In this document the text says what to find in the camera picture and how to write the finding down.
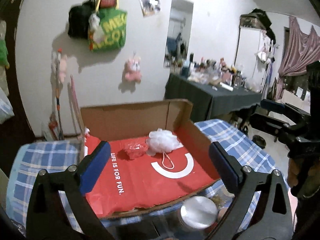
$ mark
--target blue plaid bedsheet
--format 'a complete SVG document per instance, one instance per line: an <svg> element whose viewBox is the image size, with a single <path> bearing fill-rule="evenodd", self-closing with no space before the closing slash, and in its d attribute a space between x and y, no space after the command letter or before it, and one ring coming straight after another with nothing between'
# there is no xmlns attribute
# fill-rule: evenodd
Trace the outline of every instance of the blue plaid bedsheet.
<svg viewBox="0 0 320 240"><path fill-rule="evenodd" d="M255 171L270 173L275 169L275 161L261 150L247 136L229 123L214 119L195 124L212 142L218 141L229 155L239 163L252 167ZM36 176L41 169L48 172L64 171L69 165L78 163L81 145L78 141L39 142L23 146L14 161L7 190L7 214L22 225L26 225L28 202ZM212 197L223 186L221 180L206 188L199 195ZM241 224L245 229L253 215L259 194L254 194L249 210ZM60 192L61 200L69 221L75 230L81 231L68 204L64 192ZM137 223L150 216L158 216L180 208L181 203L151 212L149 214L129 218L101 220L105 227Z"/></svg>

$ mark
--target white logo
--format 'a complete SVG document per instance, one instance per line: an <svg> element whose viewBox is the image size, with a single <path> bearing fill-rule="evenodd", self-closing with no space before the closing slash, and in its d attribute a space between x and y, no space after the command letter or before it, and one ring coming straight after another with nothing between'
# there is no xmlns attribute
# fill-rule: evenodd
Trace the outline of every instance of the white logo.
<svg viewBox="0 0 320 240"><path fill-rule="evenodd" d="M182 170L178 172L171 172L171 171L166 171L163 169L157 162L151 163L152 167L156 170L156 172L160 173L162 176L165 176L169 179L180 179L185 176L187 176L193 169L193 158L190 153L185 154L187 158L187 166Z"/></svg>

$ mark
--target small red plastic bag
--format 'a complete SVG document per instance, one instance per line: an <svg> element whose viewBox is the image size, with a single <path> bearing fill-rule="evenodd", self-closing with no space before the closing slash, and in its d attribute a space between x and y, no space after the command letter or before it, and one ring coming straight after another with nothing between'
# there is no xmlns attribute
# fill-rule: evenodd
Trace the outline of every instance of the small red plastic bag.
<svg viewBox="0 0 320 240"><path fill-rule="evenodd" d="M123 149L130 160L141 157L148 150L148 145L146 143L131 142L128 143Z"/></svg>

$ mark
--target black bag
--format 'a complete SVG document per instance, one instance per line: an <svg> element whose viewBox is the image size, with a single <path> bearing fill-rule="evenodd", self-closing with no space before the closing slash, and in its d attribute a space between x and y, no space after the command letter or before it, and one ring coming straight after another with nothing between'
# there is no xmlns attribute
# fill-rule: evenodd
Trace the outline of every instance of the black bag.
<svg viewBox="0 0 320 240"><path fill-rule="evenodd" d="M89 17L95 10L95 0L73 6L69 11L69 30L71 38L88 39Z"/></svg>
<svg viewBox="0 0 320 240"><path fill-rule="evenodd" d="M249 14L243 14L240 16L240 26L256 28L267 31L267 36L276 43L276 36L272 29L270 29L271 21L267 13L261 9L254 9Z"/></svg>

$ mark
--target pink teddy bear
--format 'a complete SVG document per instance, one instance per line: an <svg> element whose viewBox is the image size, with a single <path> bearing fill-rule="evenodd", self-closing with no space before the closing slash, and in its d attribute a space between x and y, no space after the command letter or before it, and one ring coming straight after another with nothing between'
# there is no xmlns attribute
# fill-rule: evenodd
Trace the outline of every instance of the pink teddy bear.
<svg viewBox="0 0 320 240"><path fill-rule="evenodd" d="M130 58L125 65L125 79L129 82L136 81L141 82L141 73L140 73L140 57Z"/></svg>

